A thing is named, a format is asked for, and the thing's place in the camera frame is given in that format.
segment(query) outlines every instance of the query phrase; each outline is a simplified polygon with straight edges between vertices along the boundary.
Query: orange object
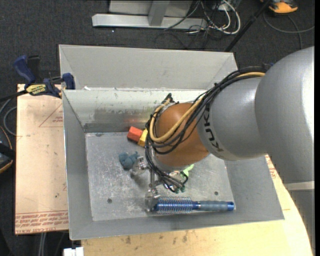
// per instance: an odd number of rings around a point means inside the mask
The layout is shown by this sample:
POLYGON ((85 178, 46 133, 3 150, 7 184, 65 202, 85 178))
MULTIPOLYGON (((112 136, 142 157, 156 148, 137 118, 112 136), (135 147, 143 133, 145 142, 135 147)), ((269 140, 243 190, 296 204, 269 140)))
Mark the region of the orange object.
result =
POLYGON ((142 133, 143 133, 142 130, 131 126, 126 137, 132 141, 138 142, 142 133))

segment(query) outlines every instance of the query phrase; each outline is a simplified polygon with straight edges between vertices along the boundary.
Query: yellow block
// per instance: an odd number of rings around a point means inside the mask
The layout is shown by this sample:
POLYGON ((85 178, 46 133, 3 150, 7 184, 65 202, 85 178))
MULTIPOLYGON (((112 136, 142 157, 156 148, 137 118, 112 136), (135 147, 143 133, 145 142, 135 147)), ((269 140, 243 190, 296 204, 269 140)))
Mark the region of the yellow block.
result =
POLYGON ((148 131, 147 129, 144 129, 143 130, 143 133, 139 139, 139 142, 138 142, 138 145, 141 146, 141 147, 144 147, 145 146, 145 141, 146 141, 146 138, 147 138, 147 134, 148 134, 148 131))

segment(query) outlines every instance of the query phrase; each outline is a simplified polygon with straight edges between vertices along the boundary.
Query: blue clamp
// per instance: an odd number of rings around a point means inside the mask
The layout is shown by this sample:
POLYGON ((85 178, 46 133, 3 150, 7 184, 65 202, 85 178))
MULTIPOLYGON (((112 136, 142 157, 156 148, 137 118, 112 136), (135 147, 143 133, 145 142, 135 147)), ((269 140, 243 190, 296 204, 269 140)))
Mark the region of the blue clamp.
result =
POLYGON ((74 77, 70 73, 64 73, 62 77, 53 79, 45 78, 42 83, 35 83, 37 78, 28 67, 26 55, 18 57, 14 61, 13 67, 20 76, 27 80, 27 83, 24 85, 24 90, 33 96, 49 95, 60 98, 61 90, 56 88, 55 84, 60 84, 62 82, 65 83, 64 89, 76 89, 74 77))

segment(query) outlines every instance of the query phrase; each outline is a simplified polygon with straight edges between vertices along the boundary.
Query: cardboard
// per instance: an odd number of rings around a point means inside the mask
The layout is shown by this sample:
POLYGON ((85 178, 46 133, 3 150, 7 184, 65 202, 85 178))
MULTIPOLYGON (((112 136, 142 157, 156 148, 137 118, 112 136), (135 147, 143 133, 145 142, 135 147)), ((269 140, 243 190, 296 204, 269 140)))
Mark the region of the cardboard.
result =
POLYGON ((17 98, 14 233, 69 228, 62 100, 17 98))

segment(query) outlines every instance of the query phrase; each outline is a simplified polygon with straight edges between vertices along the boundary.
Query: yellow cable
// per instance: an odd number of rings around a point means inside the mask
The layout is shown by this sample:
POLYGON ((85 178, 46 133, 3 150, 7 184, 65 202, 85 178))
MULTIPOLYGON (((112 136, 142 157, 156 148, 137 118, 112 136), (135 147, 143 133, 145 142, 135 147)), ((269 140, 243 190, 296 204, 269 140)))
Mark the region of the yellow cable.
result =
POLYGON ((265 75, 265 73, 263 73, 263 72, 248 72, 248 73, 244 73, 244 74, 238 75, 237 78, 245 77, 245 76, 258 76, 258 77, 263 77, 264 75, 265 75))
MULTIPOLYGON (((244 74, 240 74, 237 76, 237 78, 240 77, 245 77, 245 76, 259 76, 259 77, 263 77, 265 75, 265 73, 263 72, 248 72, 248 73, 244 73, 244 74)), ((186 119, 186 117, 195 110, 195 108, 199 105, 199 103, 201 102, 203 96, 192 106, 190 107, 184 114, 183 116, 179 119, 178 122, 176 122, 169 131, 167 131, 163 136, 157 138, 154 135, 154 125, 155 125, 155 120, 157 115, 159 114, 159 111, 166 105, 168 105, 170 103, 170 100, 167 99, 165 103, 163 103, 162 105, 160 105, 159 107, 156 108, 156 110, 154 111, 154 114, 151 118, 151 122, 150 122, 150 128, 149 128, 149 132, 150 132, 150 138, 157 143, 162 143, 165 140, 167 140, 172 134, 174 134, 174 132, 176 131, 176 129, 179 127, 179 125, 181 125, 181 123, 186 119)))
POLYGON ((163 105, 159 106, 159 107, 155 110, 155 113, 153 114, 152 119, 151 119, 151 122, 150 122, 150 129, 149 129, 150 138, 151 138, 154 142, 158 142, 158 143, 162 143, 162 142, 164 142, 165 140, 167 140, 172 134, 174 134, 175 130, 179 127, 179 125, 181 125, 181 123, 186 119, 186 117, 195 110, 195 108, 200 104, 202 98, 203 98, 203 96, 202 96, 200 99, 198 99, 198 101, 197 101, 194 105, 192 105, 192 106, 183 114, 183 116, 179 119, 179 121, 176 122, 176 123, 171 127, 171 129, 170 129, 168 132, 166 132, 163 136, 157 138, 157 137, 154 136, 155 119, 156 119, 156 116, 157 116, 157 114, 158 114, 158 111, 160 111, 160 110, 161 110, 165 105, 167 105, 169 102, 168 102, 167 104, 166 104, 166 102, 165 102, 163 105))

